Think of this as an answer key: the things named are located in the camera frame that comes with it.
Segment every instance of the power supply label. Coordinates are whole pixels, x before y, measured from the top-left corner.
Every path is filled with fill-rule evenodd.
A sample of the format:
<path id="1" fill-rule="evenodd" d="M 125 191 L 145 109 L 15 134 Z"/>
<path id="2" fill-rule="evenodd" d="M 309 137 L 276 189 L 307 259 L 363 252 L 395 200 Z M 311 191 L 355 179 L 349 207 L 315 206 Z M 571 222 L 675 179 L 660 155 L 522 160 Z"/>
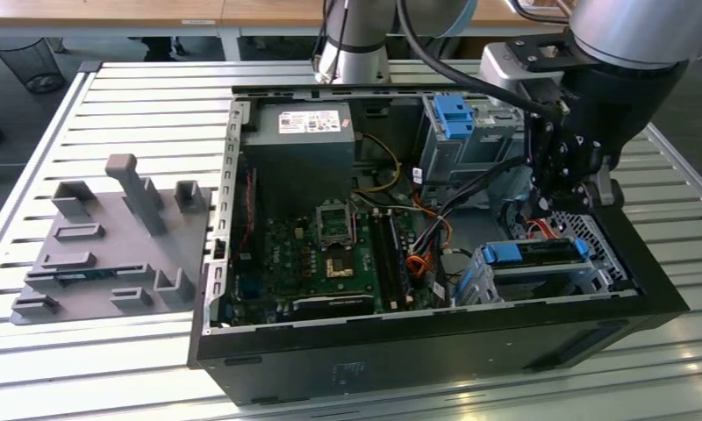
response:
<path id="1" fill-rule="evenodd" d="M 292 111 L 278 115 L 278 133 L 340 132 L 337 111 Z"/>

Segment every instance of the chair leg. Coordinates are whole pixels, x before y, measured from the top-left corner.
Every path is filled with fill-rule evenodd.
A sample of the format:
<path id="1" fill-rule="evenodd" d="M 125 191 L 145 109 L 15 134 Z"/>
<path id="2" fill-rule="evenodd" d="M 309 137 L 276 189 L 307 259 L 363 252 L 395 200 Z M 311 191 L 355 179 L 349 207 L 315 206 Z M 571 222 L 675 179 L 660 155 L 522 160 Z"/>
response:
<path id="1" fill-rule="evenodd" d="M 67 51 L 62 41 L 63 41 L 62 38 L 46 38 L 46 43 L 49 44 L 49 48 L 57 54 L 61 54 L 65 51 Z"/>

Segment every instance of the ram slot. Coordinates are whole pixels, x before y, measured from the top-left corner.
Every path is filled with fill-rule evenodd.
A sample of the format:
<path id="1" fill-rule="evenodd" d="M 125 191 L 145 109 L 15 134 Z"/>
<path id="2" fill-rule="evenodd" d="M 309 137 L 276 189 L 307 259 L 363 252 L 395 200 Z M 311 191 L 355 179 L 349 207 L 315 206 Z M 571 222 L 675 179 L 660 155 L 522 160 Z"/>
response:
<path id="1" fill-rule="evenodd" d="M 372 253 L 375 255 L 376 277 L 380 286 L 383 306 L 388 311 L 404 310 L 407 289 L 403 286 L 403 268 L 400 244 L 393 236 L 393 219 L 379 212 L 369 214 L 369 237 L 372 239 Z"/>

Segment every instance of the aluminum extrusion table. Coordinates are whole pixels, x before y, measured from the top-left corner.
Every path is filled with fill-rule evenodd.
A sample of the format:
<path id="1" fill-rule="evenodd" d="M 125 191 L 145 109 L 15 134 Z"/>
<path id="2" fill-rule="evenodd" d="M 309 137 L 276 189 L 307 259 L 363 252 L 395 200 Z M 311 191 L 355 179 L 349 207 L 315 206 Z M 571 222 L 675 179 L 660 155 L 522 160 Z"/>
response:
<path id="1" fill-rule="evenodd" d="M 475 73 L 477 62 L 459 67 Z M 702 419 L 702 181 L 654 127 L 626 146 L 614 176 L 691 312 L 571 369 L 238 408 L 206 373 L 185 368 L 189 312 L 10 325 L 57 182 L 118 189 L 103 162 L 110 153 L 133 153 L 160 189 L 186 177 L 217 194 L 229 86 L 313 82 L 308 64 L 285 61 L 86 70 L 0 213 L 0 419 Z M 413 61 L 393 62 L 392 73 L 396 82 L 441 82 Z"/>

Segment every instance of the wooden desk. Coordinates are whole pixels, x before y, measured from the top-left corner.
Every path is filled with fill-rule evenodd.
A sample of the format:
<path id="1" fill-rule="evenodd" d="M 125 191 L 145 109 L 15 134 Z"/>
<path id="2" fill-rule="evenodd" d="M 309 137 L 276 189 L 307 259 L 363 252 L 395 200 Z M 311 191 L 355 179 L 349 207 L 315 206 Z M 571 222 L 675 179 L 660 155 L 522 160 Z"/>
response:
<path id="1" fill-rule="evenodd" d="M 225 60 L 237 61 L 241 36 L 312 36 L 321 24 L 323 0 L 222 0 L 221 42 Z M 559 32 L 555 25 L 523 19 L 503 0 L 479 0 L 464 37 L 514 37 Z"/>
<path id="2" fill-rule="evenodd" d="M 319 27 L 321 8 L 323 0 L 224 0 L 221 20 L 226 26 Z M 512 13 L 504 0 L 479 0 L 471 25 L 539 26 Z"/>
<path id="3" fill-rule="evenodd" d="M 216 25 L 222 0 L 0 0 L 0 26 Z"/>

